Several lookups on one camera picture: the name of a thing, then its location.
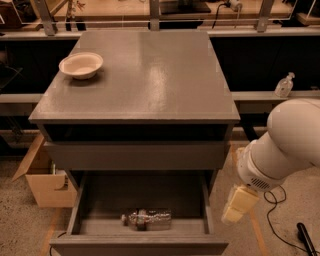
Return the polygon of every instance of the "open drawer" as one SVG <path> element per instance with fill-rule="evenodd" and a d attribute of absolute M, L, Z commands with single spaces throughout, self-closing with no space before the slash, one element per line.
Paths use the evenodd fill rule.
<path fill-rule="evenodd" d="M 168 208 L 171 226 L 136 231 L 120 216 L 132 208 Z M 213 234 L 207 185 L 200 171 L 87 172 L 67 234 L 50 244 L 61 255 L 221 255 Z"/>

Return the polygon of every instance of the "white bottle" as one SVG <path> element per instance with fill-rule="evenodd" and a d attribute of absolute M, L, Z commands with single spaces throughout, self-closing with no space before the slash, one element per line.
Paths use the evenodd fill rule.
<path fill-rule="evenodd" d="M 292 78 L 294 78 L 294 73 L 289 72 L 286 78 L 281 79 L 274 91 L 275 95 L 280 98 L 288 97 L 293 87 Z"/>

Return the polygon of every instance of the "cable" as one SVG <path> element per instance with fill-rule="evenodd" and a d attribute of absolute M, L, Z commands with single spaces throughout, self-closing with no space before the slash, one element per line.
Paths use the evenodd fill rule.
<path fill-rule="evenodd" d="M 60 235 L 57 236 L 57 238 L 62 237 L 63 235 L 67 234 L 67 232 L 63 232 Z M 52 246 L 50 246 L 50 250 L 49 250 L 50 256 L 52 256 Z"/>
<path fill-rule="evenodd" d="M 268 192 L 265 192 L 265 193 L 264 193 L 264 199 L 265 199 L 268 203 L 274 204 L 274 207 L 272 207 L 272 208 L 268 211 L 268 213 L 267 213 L 267 220 L 268 220 L 269 226 L 270 226 L 270 228 L 271 228 L 271 230 L 272 230 L 272 233 L 273 233 L 278 239 L 280 239 L 282 242 L 284 242 L 285 244 L 290 245 L 290 246 L 292 246 L 292 247 L 295 247 L 295 248 L 297 248 L 297 249 L 299 249 L 299 250 L 301 250 L 301 251 L 307 252 L 305 249 L 303 249 L 303 248 L 301 248 L 301 247 L 299 247 L 299 246 L 297 246 L 297 245 L 295 245 L 295 244 L 289 243 L 289 242 L 287 242 L 286 240 L 284 240 L 282 237 L 280 237 L 280 236 L 277 234 L 277 232 L 274 230 L 274 228 L 273 228 L 273 226 L 272 226 L 272 223 L 271 223 L 271 220 L 270 220 L 270 216 L 269 216 L 270 213 L 273 212 L 273 211 L 277 208 L 277 206 L 278 206 L 279 203 L 283 203 L 283 202 L 285 202 L 285 201 L 287 200 L 287 193 L 286 193 L 285 189 L 284 189 L 282 186 L 279 186 L 279 187 L 282 189 L 282 191 L 283 191 L 283 193 L 284 193 L 284 198 L 283 198 L 282 200 L 280 200 L 280 201 L 278 201 L 278 199 L 276 198 L 276 196 L 275 196 L 271 191 L 268 191 Z M 270 195 L 273 197 L 274 201 L 269 200 L 269 199 L 267 198 L 267 196 L 266 196 L 267 194 L 270 194 Z"/>
<path fill-rule="evenodd" d="M 14 72 L 16 72 L 17 75 L 21 76 L 23 79 L 27 79 L 24 75 L 22 75 L 17 69 L 9 67 L 9 66 L 4 66 L 5 69 L 10 69 Z"/>
<path fill-rule="evenodd" d="M 229 3 L 229 1 L 227 1 L 226 3 L 219 4 L 219 6 L 217 8 L 217 12 L 216 12 L 216 19 L 215 19 L 214 23 L 212 24 L 212 28 L 211 29 L 213 29 L 214 26 L 216 25 L 216 22 L 217 22 L 217 19 L 218 19 L 218 15 L 219 15 L 219 9 L 220 9 L 221 6 L 230 7 L 230 3 Z"/>

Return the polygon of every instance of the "plastic bottle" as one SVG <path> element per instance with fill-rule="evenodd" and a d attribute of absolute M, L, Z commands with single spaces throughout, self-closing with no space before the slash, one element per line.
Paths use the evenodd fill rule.
<path fill-rule="evenodd" d="M 170 209 L 128 209 L 121 216 L 122 224 L 136 231 L 160 231 L 171 227 Z"/>
<path fill-rule="evenodd" d="M 294 78 L 294 73 L 289 72 L 287 77 L 281 79 L 276 87 L 275 95 L 277 95 L 280 98 L 286 98 L 288 97 L 289 93 L 292 90 L 293 82 L 292 78 Z"/>

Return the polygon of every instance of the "bowl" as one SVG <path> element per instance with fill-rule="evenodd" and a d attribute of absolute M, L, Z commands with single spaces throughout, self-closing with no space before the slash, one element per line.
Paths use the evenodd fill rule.
<path fill-rule="evenodd" d="M 62 73 L 78 80 L 93 77 L 102 66 L 103 59 L 100 55 L 92 52 L 80 52 L 69 55 L 59 64 Z"/>

